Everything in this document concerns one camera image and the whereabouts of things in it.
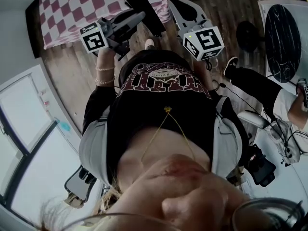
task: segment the bracelet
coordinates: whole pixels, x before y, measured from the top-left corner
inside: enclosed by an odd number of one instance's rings
[[[109,80],[109,81],[101,81],[101,80],[98,80],[97,78],[95,78],[94,81],[95,81],[96,84],[106,85],[106,84],[114,82],[115,78],[116,78],[116,75],[114,75],[112,80]]]
[[[108,70],[112,70],[114,69],[115,67],[113,68],[107,68],[107,69],[104,69],[104,68],[95,68],[97,71],[108,71]]]

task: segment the foot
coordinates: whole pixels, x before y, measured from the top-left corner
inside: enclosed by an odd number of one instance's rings
[[[144,44],[144,48],[146,50],[154,50],[155,49],[155,44],[154,41],[152,39],[147,39],[145,44]]]
[[[230,60],[228,60],[225,71],[223,71],[223,74],[226,78],[231,79],[232,71],[234,71],[234,69],[236,69],[238,62],[239,62],[239,59],[236,56],[234,56],[234,57],[230,58]]]

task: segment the wooden floor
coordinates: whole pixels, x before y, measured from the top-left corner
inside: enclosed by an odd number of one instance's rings
[[[232,56],[240,57],[240,66],[254,69],[261,74],[265,73],[265,49],[264,45],[255,50],[254,53],[245,53],[240,50],[236,41],[237,25],[244,20],[253,23],[263,35],[263,24],[260,16],[258,0],[199,0],[196,1],[205,11],[213,25],[218,26],[222,34],[225,50],[219,55],[219,65],[212,70],[213,79],[219,83],[225,83],[234,92],[249,102],[253,107],[261,110],[261,105],[252,97],[246,95],[241,90],[233,87],[224,77],[223,69],[227,60]],[[176,39],[176,26],[173,21],[165,24],[166,32],[157,43],[161,49],[172,50],[191,62],[190,55],[178,43]],[[82,120],[85,106],[91,92],[95,88],[93,81],[95,72],[95,56],[87,54],[80,42],[70,45],[43,49],[41,33],[38,28],[38,41],[40,43],[40,56],[42,57],[53,84],[58,94],[68,110],[76,126],[82,129]],[[135,53],[143,49],[144,42],[151,33],[142,24],[138,25],[138,32],[131,38],[131,52],[119,63],[116,63],[116,74],[121,66]],[[219,89],[219,94],[228,95],[232,100],[235,112],[249,109],[248,105],[242,102],[227,89]],[[245,124],[248,133],[255,134],[256,129]]]

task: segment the black oval tabletop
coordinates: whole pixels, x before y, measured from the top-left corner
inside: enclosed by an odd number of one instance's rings
[[[295,19],[282,5],[273,5],[265,23],[265,47],[271,73],[281,83],[297,72],[301,57],[301,38]]]

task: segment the checkered tablecloth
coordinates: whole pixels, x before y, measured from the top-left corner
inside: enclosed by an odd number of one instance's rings
[[[167,0],[149,0],[160,20],[170,20]],[[80,40],[79,30],[127,10],[124,0],[39,0],[44,48]]]

